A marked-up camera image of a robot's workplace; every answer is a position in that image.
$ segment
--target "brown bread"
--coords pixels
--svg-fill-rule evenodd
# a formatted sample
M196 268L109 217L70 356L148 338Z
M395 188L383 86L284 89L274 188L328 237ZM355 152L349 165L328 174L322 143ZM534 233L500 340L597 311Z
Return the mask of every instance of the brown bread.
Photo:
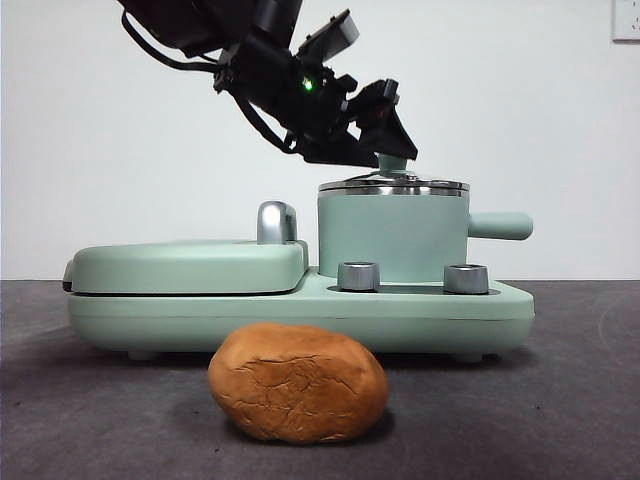
M256 323L232 332L211 359L209 387L229 418L261 440L348 440L384 410L375 357L351 338L312 326Z

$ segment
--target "stainless steel lid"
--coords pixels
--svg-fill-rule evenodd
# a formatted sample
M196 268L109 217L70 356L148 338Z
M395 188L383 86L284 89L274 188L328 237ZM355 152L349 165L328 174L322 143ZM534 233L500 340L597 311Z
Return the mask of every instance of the stainless steel lid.
M423 179L408 170L377 170L369 175L320 185L320 195L445 195L467 197L469 185Z

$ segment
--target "metal knob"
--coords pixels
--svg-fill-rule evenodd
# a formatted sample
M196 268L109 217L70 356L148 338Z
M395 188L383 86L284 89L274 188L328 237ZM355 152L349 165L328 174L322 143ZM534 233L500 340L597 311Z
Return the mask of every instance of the metal knob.
M463 295L489 293L489 278L484 265L444 267L444 290Z
M284 202L264 202L258 209L258 245L297 240L296 211Z
M371 292L380 288L380 268L375 262L342 262L338 265L338 288Z

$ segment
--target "mint green pot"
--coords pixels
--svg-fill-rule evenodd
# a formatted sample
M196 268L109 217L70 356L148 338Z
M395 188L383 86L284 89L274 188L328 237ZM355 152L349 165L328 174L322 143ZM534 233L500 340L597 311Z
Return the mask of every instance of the mint green pot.
M383 282L403 283L442 281L445 266L467 263L468 237L524 240L533 231L524 213L470 215L466 184L403 169L322 185L318 222L320 275L377 262Z

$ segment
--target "appliance base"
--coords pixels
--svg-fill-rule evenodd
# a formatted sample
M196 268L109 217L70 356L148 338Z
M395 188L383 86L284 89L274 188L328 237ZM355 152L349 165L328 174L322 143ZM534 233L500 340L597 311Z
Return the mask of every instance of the appliance base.
M312 267L281 294L70 294L70 320L87 342L140 360L213 352L236 328L271 321L341 332L375 352L448 353L473 362L518 347L535 316L529 293L495 281L488 295L448 294L438 283L343 292L335 282Z

